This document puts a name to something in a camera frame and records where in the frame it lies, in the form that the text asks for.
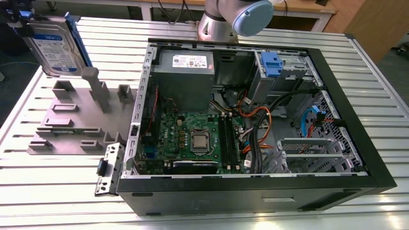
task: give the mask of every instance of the green circuit board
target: green circuit board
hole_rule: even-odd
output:
[[[244,127],[242,117],[232,119],[235,133]],[[192,135],[206,132],[210,139],[210,151],[198,153],[191,151]],[[222,150],[219,138],[219,115],[212,114],[171,114],[163,115],[160,122],[159,144],[155,148],[155,157],[148,157],[147,169],[150,174],[160,174],[162,164],[167,160],[215,161],[220,165],[219,174],[243,173],[240,169],[226,169],[222,166]]]

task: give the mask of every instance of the aluminum work table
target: aluminum work table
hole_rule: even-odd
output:
[[[196,27],[187,24],[83,17],[78,25],[110,88],[119,84],[138,88],[150,37],[196,39]],[[75,87],[88,85],[80,77],[56,79],[38,70],[0,129],[0,228],[345,230],[409,226],[409,109],[360,45],[343,34],[271,29],[242,37],[240,42],[321,49],[399,187],[325,211],[139,217],[120,197],[95,197],[100,156],[27,153],[56,80],[71,80]]]

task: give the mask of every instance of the cpu socket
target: cpu socket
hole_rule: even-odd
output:
[[[210,132],[206,130],[194,130],[191,132],[191,151],[203,156],[210,152],[211,138]]]

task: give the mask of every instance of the hard drive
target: hard drive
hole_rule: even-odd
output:
[[[92,63],[70,13],[64,17],[32,15],[28,26],[34,36],[24,40],[46,74],[80,76]]]

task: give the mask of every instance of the power supply label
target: power supply label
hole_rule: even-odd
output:
[[[48,65],[58,71],[75,72],[78,66],[71,57],[70,47],[62,36],[36,34],[32,38]]]
[[[172,67],[178,68],[207,68],[207,57],[195,55],[175,55]]]

